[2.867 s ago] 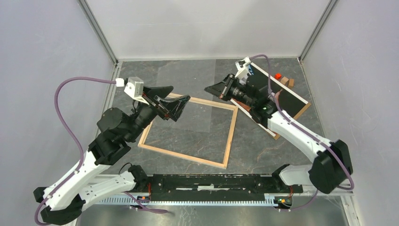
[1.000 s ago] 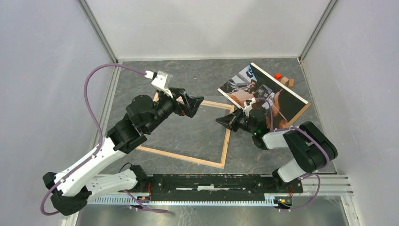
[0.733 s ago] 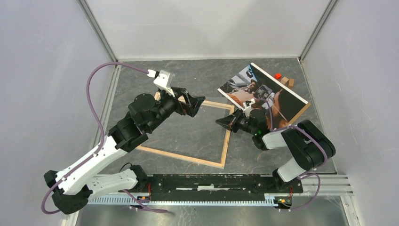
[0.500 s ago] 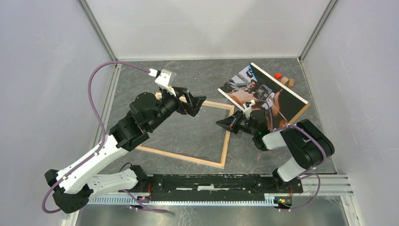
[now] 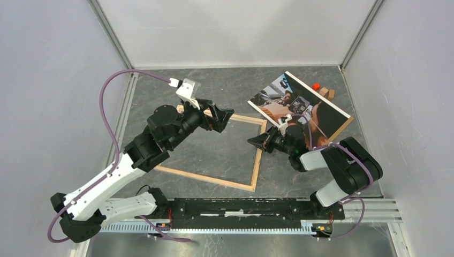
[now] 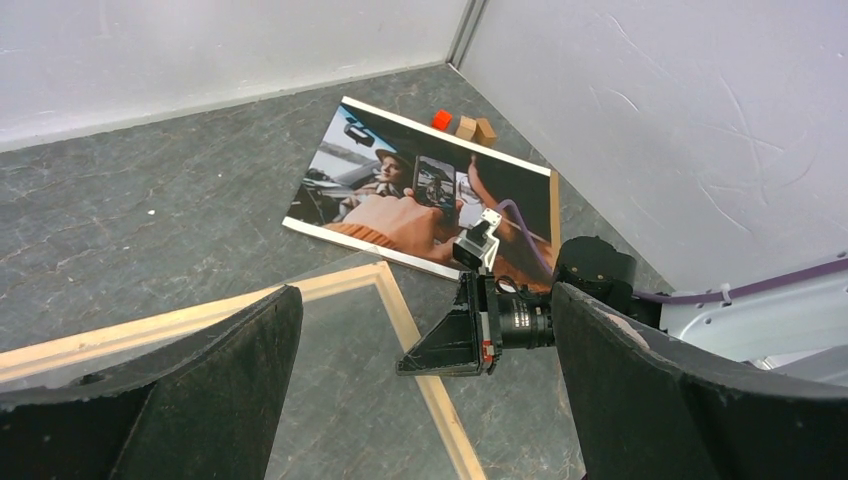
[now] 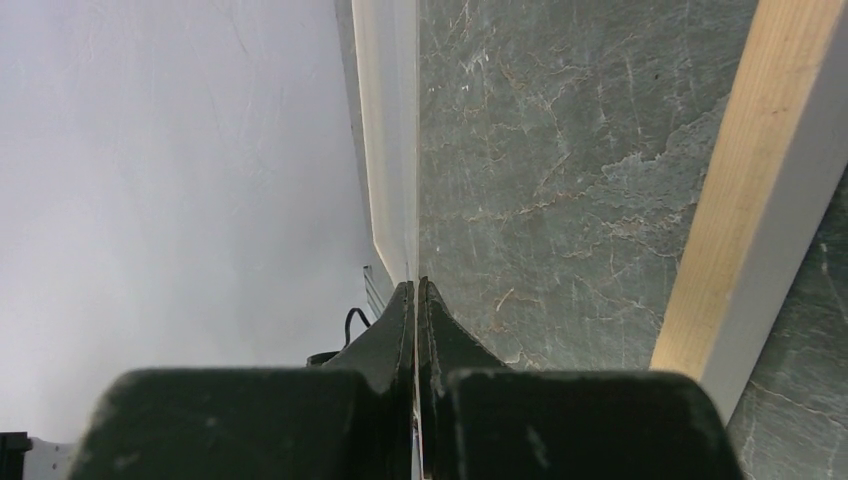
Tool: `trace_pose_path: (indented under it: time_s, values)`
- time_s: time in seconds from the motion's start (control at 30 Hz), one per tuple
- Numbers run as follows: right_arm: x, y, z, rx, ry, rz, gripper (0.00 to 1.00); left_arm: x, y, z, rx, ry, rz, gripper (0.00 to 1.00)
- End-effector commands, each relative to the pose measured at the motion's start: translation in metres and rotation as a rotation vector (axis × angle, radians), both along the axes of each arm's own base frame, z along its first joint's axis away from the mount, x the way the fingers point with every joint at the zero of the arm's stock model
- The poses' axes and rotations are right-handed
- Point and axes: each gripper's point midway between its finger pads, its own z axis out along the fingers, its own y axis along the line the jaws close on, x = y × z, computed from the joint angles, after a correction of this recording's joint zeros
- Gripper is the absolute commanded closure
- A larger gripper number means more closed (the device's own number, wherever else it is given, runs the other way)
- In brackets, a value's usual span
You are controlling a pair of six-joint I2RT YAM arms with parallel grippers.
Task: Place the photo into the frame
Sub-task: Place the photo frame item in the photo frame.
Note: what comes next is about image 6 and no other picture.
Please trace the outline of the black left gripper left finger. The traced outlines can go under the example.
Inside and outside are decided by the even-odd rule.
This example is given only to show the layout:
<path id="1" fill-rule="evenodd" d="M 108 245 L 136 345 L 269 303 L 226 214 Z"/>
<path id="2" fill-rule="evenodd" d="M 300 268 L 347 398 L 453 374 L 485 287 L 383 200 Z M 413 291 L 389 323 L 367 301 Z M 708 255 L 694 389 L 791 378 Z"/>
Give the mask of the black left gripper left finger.
<path id="1" fill-rule="evenodd" d="M 299 289 L 57 388 L 1 397 L 5 479 L 261 479 L 297 354 Z"/>

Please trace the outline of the light wooden picture frame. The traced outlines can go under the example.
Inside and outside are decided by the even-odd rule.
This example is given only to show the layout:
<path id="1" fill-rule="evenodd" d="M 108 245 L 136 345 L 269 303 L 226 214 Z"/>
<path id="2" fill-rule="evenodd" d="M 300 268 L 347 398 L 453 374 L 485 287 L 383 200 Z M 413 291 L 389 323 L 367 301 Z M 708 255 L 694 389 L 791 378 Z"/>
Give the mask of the light wooden picture frame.
<path id="1" fill-rule="evenodd" d="M 316 271 L 287 285 L 5 352 L 1 397 L 57 388 L 215 325 L 274 291 L 301 292 L 299 346 L 261 479 L 481 479 L 443 383 L 399 377 L 419 332 L 385 262 Z"/>

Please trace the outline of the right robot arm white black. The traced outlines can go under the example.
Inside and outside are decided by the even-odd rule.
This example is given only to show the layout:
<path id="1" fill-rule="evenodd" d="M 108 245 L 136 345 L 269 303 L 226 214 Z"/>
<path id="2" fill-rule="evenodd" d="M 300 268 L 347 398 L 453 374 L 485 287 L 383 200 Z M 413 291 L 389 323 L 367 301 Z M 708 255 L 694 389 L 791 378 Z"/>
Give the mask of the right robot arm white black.
<path id="1" fill-rule="evenodd" d="M 555 343 L 550 290 L 534 293 L 484 269 L 472 243 L 452 308 L 396 366 L 400 376 L 493 373 L 503 351 Z M 635 259 L 598 238 L 561 245 L 554 283 L 568 284 L 638 322 L 720 357 L 754 361 L 847 343 L 847 254 L 752 284 L 700 294 L 639 293 Z"/>

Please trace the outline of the brown cardboard backing board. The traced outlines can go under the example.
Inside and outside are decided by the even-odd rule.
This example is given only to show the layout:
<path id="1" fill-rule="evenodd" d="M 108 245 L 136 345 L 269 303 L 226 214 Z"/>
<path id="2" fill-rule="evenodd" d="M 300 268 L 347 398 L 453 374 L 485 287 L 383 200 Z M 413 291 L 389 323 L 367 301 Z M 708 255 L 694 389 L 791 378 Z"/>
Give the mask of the brown cardboard backing board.
<path id="1" fill-rule="evenodd" d="M 554 257 L 562 244 L 561 240 L 561 222 L 560 222 L 560 203 L 559 203 L 559 173 L 555 169 L 550 170 L 549 176 L 549 213 L 550 213 L 550 233 L 551 233 L 551 256 Z"/>

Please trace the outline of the printed photo with white border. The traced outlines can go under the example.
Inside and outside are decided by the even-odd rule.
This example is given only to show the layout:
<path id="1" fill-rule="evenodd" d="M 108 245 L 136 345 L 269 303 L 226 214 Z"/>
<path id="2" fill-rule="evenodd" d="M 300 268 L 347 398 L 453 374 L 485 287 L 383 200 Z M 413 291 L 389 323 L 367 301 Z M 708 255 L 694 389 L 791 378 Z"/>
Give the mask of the printed photo with white border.
<path id="1" fill-rule="evenodd" d="M 550 170 L 346 97 L 282 223 L 456 278 L 453 242 L 492 209 L 495 273 L 541 290 L 554 261 Z"/>

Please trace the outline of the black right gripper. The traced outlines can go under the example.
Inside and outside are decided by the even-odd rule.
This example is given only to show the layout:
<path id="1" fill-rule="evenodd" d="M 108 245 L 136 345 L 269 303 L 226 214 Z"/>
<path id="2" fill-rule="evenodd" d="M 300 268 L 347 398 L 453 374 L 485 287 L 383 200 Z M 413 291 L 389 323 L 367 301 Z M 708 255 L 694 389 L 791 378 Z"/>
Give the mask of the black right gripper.
<path id="1" fill-rule="evenodd" d="M 635 273 L 633 256 L 597 236 L 579 236 L 561 245 L 551 283 L 571 285 L 625 311 L 632 301 Z M 480 376 L 482 347 L 499 352 L 555 344 L 550 290 L 534 293 L 501 276 L 489 282 L 482 312 L 479 280 L 475 272 L 460 275 L 451 309 L 397 361 L 397 375 Z"/>

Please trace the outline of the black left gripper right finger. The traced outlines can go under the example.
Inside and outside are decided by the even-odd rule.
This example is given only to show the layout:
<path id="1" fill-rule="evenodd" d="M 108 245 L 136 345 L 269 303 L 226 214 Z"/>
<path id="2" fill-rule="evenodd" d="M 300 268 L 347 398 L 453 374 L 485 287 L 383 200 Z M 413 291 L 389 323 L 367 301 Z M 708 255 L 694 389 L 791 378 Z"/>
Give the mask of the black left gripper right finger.
<path id="1" fill-rule="evenodd" d="M 724 359 L 576 287 L 556 349 L 591 479 L 843 479 L 847 391 Z"/>

